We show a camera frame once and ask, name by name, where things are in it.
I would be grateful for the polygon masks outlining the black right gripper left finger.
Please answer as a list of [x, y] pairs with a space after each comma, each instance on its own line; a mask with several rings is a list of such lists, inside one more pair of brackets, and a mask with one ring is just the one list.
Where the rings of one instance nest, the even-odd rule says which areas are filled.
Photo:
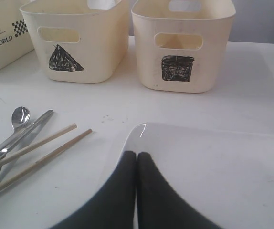
[[111, 176], [96, 194], [53, 229], [132, 229], [137, 157], [123, 152]]

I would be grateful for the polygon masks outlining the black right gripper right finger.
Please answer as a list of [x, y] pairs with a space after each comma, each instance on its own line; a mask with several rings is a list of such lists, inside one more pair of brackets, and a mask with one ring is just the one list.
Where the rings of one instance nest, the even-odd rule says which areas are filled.
[[140, 229], [219, 229], [166, 181], [151, 155], [137, 156], [137, 220]]

